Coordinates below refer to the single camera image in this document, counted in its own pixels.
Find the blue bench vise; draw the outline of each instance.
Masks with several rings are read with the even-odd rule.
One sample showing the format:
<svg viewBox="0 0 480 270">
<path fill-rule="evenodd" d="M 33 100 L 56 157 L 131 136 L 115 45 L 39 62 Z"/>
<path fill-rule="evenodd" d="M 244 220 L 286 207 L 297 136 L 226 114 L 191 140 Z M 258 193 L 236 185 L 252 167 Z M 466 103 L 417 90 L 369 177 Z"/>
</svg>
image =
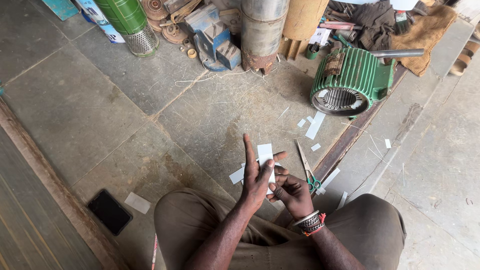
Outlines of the blue bench vise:
<svg viewBox="0 0 480 270">
<path fill-rule="evenodd" d="M 241 64 L 240 49 L 230 42 L 230 31 L 214 4 L 203 6 L 185 17 L 202 64 L 211 71 L 233 70 Z"/>
</svg>

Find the hand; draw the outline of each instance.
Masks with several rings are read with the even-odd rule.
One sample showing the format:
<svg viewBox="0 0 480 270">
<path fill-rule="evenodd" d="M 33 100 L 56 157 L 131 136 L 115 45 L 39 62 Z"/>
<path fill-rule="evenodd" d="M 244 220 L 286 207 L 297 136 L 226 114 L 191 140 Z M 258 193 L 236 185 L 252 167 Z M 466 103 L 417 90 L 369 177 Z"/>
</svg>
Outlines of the hand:
<svg viewBox="0 0 480 270">
<path fill-rule="evenodd" d="M 281 200 L 295 220 L 300 220 L 313 213 L 313 203 L 306 181 L 293 175 L 275 175 L 275 184 L 268 187 L 273 194 L 267 198 L 271 202 Z"/>
<path fill-rule="evenodd" d="M 273 160 L 269 160 L 267 165 L 260 171 L 260 165 L 255 160 L 255 153 L 250 142 L 248 134 L 243 135 L 245 144 L 245 173 L 243 176 L 243 190 L 239 203 L 245 204 L 252 211 L 252 214 L 260 208 L 263 199 L 268 190 L 268 178 L 274 169 L 275 161 L 279 161 L 287 156 L 285 151 L 273 155 Z M 275 173 L 288 175 L 288 170 L 280 166 L 275 166 Z"/>
</svg>

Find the wooden plank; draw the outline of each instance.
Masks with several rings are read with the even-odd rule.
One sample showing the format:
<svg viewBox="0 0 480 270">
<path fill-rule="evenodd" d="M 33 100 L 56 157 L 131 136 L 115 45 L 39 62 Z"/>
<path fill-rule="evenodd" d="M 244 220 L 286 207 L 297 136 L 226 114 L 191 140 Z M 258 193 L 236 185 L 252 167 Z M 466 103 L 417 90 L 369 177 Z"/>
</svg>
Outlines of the wooden plank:
<svg viewBox="0 0 480 270">
<path fill-rule="evenodd" d="M 119 252 L 102 234 L 86 208 L 70 193 L 35 142 L 0 98 L 0 126 L 17 147 L 35 175 L 51 194 L 65 216 L 93 251 L 104 269 L 128 269 Z"/>
<path fill-rule="evenodd" d="M 394 73 L 392 84 L 392 91 L 395 90 L 395 88 L 405 76 L 407 71 L 408 69 L 401 64 L 398 64 L 396 66 L 396 71 Z M 358 118 L 351 124 L 353 126 L 365 129 L 375 117 L 384 102 L 385 100 L 382 102 L 374 103 L 368 111 L 361 113 Z M 320 161 L 318 166 L 314 169 L 313 175 L 317 180 L 323 181 L 327 177 L 327 175 L 329 175 L 330 171 L 335 169 L 336 165 L 342 160 L 348 149 L 357 141 L 357 138 L 362 134 L 362 130 L 353 126 L 348 126 L 348 128 L 343 132 L 337 142 L 335 142 L 335 144 L 332 146 L 330 151 L 328 151 L 322 161 Z M 290 213 L 287 211 L 287 209 L 284 209 L 279 214 L 274 223 L 285 228 L 292 222 L 292 220 L 293 218 Z"/>
<path fill-rule="evenodd" d="M 1 127 L 0 243 L 6 269 L 102 269 Z"/>
</svg>

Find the white container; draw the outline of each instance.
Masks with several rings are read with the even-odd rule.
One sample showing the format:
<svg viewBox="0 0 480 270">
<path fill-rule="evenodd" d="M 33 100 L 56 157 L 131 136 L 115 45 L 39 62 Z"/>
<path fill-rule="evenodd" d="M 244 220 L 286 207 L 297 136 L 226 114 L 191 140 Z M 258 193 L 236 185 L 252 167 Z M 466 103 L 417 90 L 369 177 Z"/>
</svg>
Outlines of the white container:
<svg viewBox="0 0 480 270">
<path fill-rule="evenodd" d="M 340 2 L 350 3 L 350 4 L 373 4 L 378 2 L 378 0 L 341 0 Z M 390 0 L 394 10 L 412 10 L 418 0 Z"/>
</svg>

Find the phone screen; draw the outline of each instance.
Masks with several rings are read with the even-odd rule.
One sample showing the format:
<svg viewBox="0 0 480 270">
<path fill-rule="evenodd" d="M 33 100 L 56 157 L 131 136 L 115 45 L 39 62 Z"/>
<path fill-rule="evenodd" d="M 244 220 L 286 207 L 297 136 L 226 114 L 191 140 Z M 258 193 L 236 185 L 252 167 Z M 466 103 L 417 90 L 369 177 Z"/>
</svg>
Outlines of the phone screen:
<svg viewBox="0 0 480 270">
<path fill-rule="evenodd" d="M 127 212 L 106 190 L 88 204 L 88 208 L 100 219 L 100 221 L 113 233 L 114 236 L 127 226 L 132 220 L 132 215 Z"/>
</svg>

